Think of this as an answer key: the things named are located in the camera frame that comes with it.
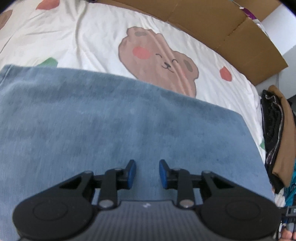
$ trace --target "black circular joint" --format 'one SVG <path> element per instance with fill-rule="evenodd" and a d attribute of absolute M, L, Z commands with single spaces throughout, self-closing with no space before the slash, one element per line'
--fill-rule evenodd
<path fill-rule="evenodd" d="M 253 220 L 260 215 L 260 208 L 252 201 L 233 201 L 226 205 L 227 214 L 235 220 Z"/>
<path fill-rule="evenodd" d="M 67 211 L 67 206 L 62 202 L 48 200 L 37 204 L 33 209 L 33 214 L 37 219 L 54 221 L 63 218 L 67 214 Z"/>
<path fill-rule="evenodd" d="M 281 219 L 275 204 L 261 196 L 210 197 L 200 211 L 214 233 L 232 240 L 259 240 L 272 235 Z"/>
<path fill-rule="evenodd" d="M 32 197 L 13 212 L 21 237 L 29 240 L 63 240 L 85 229 L 93 217 L 91 204 L 83 197 Z"/>

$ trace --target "white wall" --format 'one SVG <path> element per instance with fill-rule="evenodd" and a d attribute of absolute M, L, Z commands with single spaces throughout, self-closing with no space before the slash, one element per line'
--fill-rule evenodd
<path fill-rule="evenodd" d="M 278 85 L 288 99 L 296 95 L 296 17 L 284 5 L 280 5 L 262 22 L 274 45 L 283 55 L 288 68 L 279 73 L 279 81 L 274 75 L 256 86 L 259 95 L 270 85 Z"/>
<path fill-rule="evenodd" d="M 296 17 L 284 5 L 278 6 L 262 24 L 282 55 L 296 45 Z"/>

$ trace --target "bear nose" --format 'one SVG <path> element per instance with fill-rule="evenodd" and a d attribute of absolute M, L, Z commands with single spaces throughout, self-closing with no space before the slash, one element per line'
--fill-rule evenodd
<path fill-rule="evenodd" d="M 170 65 L 169 65 L 167 62 L 165 62 L 165 65 L 166 65 L 168 68 L 170 68 Z"/>

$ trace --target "pink cheek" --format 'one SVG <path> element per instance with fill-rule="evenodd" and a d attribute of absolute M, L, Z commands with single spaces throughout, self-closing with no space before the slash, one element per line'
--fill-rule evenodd
<path fill-rule="evenodd" d="M 149 59 L 151 54 L 148 49 L 137 46 L 133 48 L 133 55 L 139 59 Z"/>

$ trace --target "bedsheet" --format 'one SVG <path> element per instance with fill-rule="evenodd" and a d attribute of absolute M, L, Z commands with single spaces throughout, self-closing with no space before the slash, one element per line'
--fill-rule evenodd
<path fill-rule="evenodd" d="M 16 1 L 0 19 L 0 68 L 6 64 L 111 73 L 225 107 L 242 115 L 265 161 L 255 87 L 213 50 L 151 16 L 83 0 Z"/>

